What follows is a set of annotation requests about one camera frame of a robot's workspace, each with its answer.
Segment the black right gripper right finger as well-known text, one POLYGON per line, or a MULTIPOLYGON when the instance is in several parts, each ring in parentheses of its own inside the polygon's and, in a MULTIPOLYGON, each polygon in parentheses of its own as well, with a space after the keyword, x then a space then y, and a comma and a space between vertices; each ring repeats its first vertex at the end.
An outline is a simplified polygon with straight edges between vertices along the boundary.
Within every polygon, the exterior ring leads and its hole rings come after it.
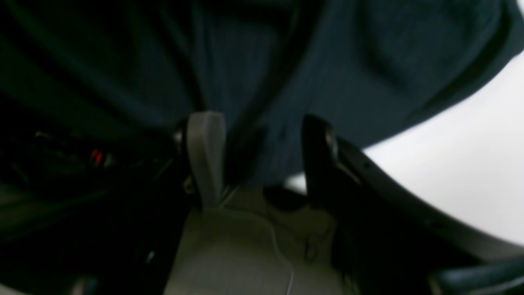
POLYGON ((522 246, 425 203, 317 116, 302 145, 311 205, 336 222, 333 262, 361 295, 522 295, 522 246))

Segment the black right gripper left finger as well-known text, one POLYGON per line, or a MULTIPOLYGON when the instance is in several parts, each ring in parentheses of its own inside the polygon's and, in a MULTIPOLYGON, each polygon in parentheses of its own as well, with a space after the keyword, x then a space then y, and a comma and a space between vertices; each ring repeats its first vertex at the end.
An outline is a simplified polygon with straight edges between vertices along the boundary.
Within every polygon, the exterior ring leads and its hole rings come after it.
POLYGON ((138 188, 104 227, 105 245, 93 273, 74 283, 75 295, 163 295, 193 209, 215 207, 224 190, 226 120, 196 112, 176 127, 172 158, 138 188))

